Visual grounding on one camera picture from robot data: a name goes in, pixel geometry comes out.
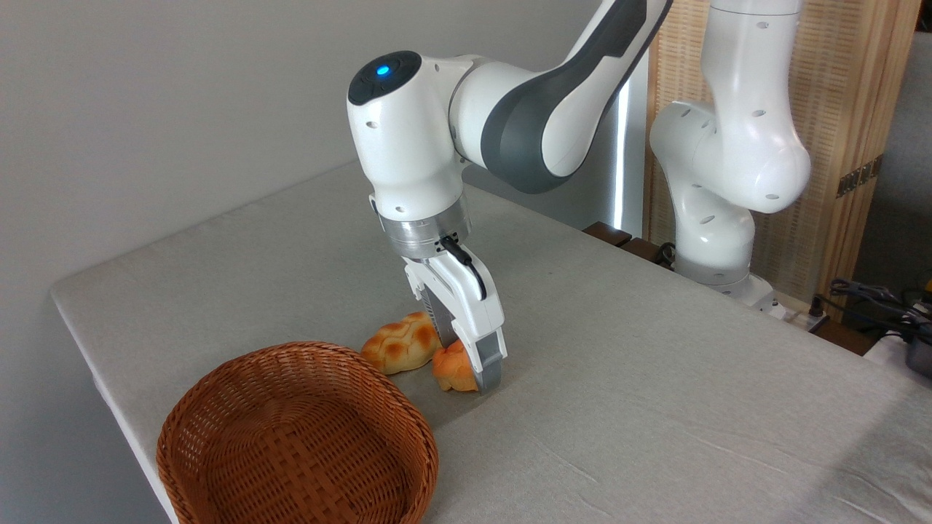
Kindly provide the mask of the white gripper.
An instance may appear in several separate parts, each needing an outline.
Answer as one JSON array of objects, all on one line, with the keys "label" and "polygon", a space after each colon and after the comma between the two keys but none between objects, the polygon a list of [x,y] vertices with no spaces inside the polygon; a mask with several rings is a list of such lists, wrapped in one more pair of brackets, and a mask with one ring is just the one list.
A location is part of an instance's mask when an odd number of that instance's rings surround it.
[{"label": "white gripper", "polygon": [[480,394],[502,383],[502,361],[508,352],[502,325],[504,314],[493,279],[469,248],[462,250],[470,265],[451,253],[434,258],[404,258],[413,294],[430,316],[443,348],[459,339],[468,355]]}]

